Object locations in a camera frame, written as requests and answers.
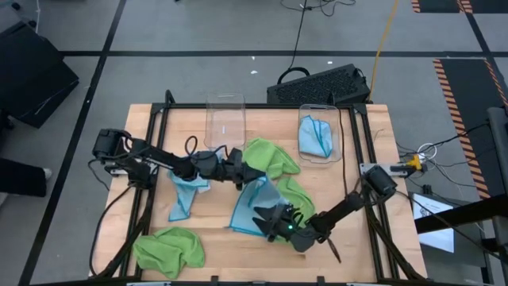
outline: wooden table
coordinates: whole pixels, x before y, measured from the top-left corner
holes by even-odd
[[[134,137],[145,137],[150,108],[151,105],[130,107],[125,129]],[[271,140],[282,146],[298,162],[298,110],[247,109],[246,114],[247,139],[262,137]],[[348,189],[351,191],[359,177],[358,163],[349,114],[345,111],[341,116],[344,124],[346,178]],[[361,119],[359,115],[357,116],[364,160],[368,161]],[[387,106],[368,106],[368,117],[378,162],[397,162],[398,153]],[[156,126],[160,124],[160,116],[157,120]],[[185,155],[183,145],[190,135],[195,135],[199,139],[198,150],[206,149],[203,144],[205,122],[205,109],[171,109],[164,150],[179,156]],[[158,127],[155,130],[153,145],[158,138]],[[302,172],[293,177],[309,192],[319,212],[329,210],[344,198],[341,174],[342,162],[339,161],[325,169],[302,168]],[[125,189],[126,182],[125,176],[113,178],[106,203],[110,203]],[[406,192],[404,180],[396,179],[396,182],[398,190]],[[133,194],[134,191],[131,191],[119,200],[104,218],[94,252],[94,267],[97,271],[104,269],[125,240]],[[338,222],[332,232],[331,239],[342,258],[342,263],[339,264],[326,243],[316,244],[305,253],[297,253],[290,245],[268,243],[263,238],[227,229],[239,194],[230,182],[212,182],[210,191],[196,195],[189,219],[169,222],[167,218],[176,200],[175,187],[168,179],[167,172],[161,170],[150,233],[169,226],[186,227],[198,234],[206,255],[204,268],[186,267],[178,280],[209,281],[211,276],[217,275],[220,281],[315,282],[316,276],[324,276],[327,282],[376,281],[364,210],[357,211]],[[401,195],[394,195],[387,201],[386,206],[394,243],[408,262],[420,274],[426,276],[410,202]],[[386,251],[382,242],[380,245],[384,275],[389,276]],[[134,265],[131,258],[129,274],[133,274]],[[166,280],[166,278],[156,271],[146,270],[143,271],[143,280]]]

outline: green towel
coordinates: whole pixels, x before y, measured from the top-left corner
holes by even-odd
[[[283,173],[300,173],[300,167],[282,147],[263,138],[252,139],[247,143],[243,159],[250,167],[265,171],[270,179],[276,179]]]
[[[140,236],[133,248],[142,269],[157,270],[168,279],[176,279],[185,265],[200,268],[205,264],[205,252],[198,235],[182,227]]]
[[[286,198],[294,207],[299,208],[303,215],[300,226],[315,214],[315,207],[309,194],[291,177],[284,177],[277,183],[280,195]]]

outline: clear plastic container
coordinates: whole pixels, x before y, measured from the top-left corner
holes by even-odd
[[[205,146],[214,151],[245,147],[245,98],[240,94],[208,95]]]
[[[329,130],[329,137],[324,134],[320,136],[320,138],[327,138],[324,139],[326,142],[330,142],[328,145],[325,144],[323,154],[321,156],[314,155],[308,151],[310,147],[312,147],[311,149],[323,149],[323,145],[309,144],[307,140],[304,140],[304,138],[301,140],[300,138],[303,133],[300,132],[300,129],[305,127],[302,125],[309,123],[309,119],[312,120],[312,124],[315,124],[316,126],[325,126],[326,130]],[[331,163],[337,162],[342,158],[338,125],[339,110],[335,106],[317,104],[304,104],[300,106],[300,109],[298,110],[298,155],[301,166],[328,167]],[[321,128],[313,130],[317,132],[316,135],[319,134],[318,130],[321,130]]]

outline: white paper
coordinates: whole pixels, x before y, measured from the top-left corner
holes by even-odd
[[[426,207],[434,214],[451,210],[453,208],[452,206],[449,206],[445,203],[440,203],[418,194],[414,194],[413,200],[421,203],[423,207]],[[428,215],[431,214],[427,210],[420,207],[417,203],[413,203],[414,219],[423,218]],[[453,253],[454,251],[453,229],[437,230],[426,234],[419,234],[418,238],[421,244],[432,246],[437,249],[448,251],[450,253]]]

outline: transparent container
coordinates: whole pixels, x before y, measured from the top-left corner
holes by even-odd
[[[301,166],[328,167],[342,158],[338,125],[339,110],[335,106],[317,104],[300,106],[298,110],[298,155]]]
[[[208,95],[205,146],[214,151],[245,147],[245,98],[240,94]]]

